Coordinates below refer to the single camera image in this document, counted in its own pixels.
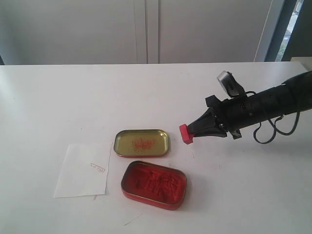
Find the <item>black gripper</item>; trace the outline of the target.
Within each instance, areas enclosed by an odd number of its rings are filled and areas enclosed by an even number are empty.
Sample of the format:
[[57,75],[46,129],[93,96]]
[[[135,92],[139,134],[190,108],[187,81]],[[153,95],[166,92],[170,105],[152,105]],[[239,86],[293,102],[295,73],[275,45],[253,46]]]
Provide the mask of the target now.
[[[295,131],[301,112],[312,108],[312,73],[301,73],[259,93],[245,92],[223,101],[213,99],[207,111],[189,124],[189,133],[194,137],[227,137],[231,133],[233,138],[240,138],[242,128],[268,121],[275,132],[289,136]],[[291,130],[279,130],[276,122],[290,114],[296,114]]]

